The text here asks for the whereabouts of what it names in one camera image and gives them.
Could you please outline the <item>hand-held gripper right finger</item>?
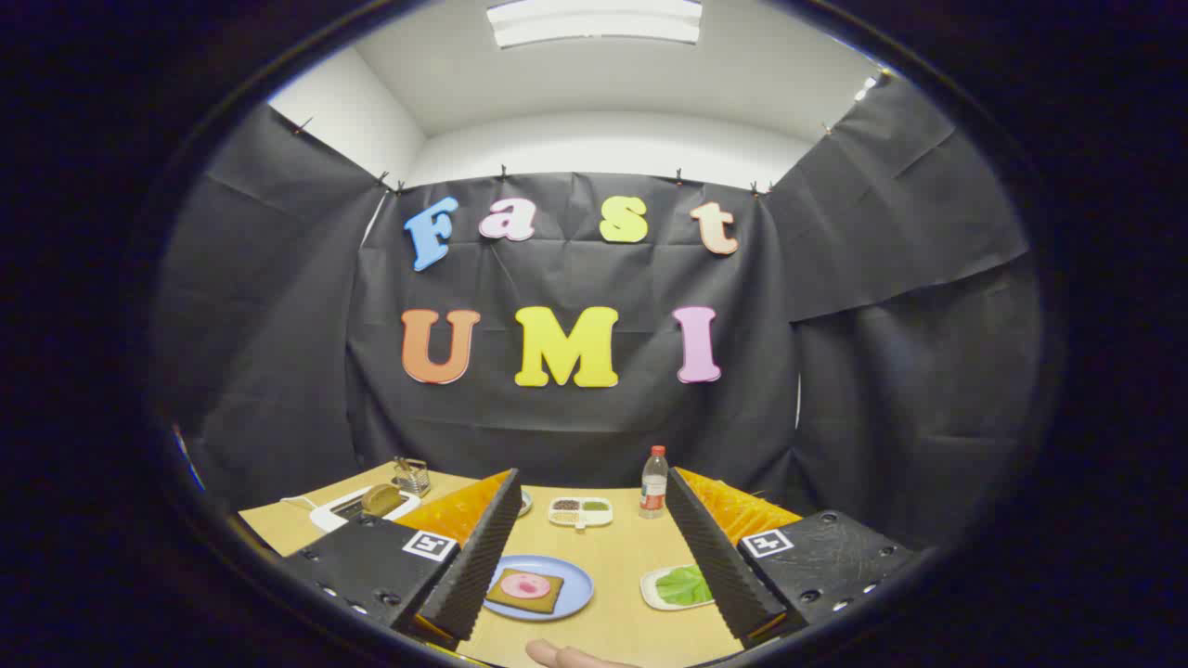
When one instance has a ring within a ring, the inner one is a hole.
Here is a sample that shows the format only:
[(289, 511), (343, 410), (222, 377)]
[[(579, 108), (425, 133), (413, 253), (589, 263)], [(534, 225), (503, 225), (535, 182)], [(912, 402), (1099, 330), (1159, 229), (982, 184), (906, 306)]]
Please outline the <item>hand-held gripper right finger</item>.
[(666, 511), (747, 648), (853, 609), (916, 560), (841, 511), (801, 517), (680, 467), (666, 474)]

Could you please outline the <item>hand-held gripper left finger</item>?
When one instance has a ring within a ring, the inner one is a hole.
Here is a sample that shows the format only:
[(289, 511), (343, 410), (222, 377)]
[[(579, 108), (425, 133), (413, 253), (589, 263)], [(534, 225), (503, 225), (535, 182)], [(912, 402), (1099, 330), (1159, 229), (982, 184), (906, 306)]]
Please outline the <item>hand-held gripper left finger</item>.
[(399, 519), (349, 519), (282, 566), (349, 616), (454, 649), (470, 638), (519, 511), (522, 473), (505, 470)]

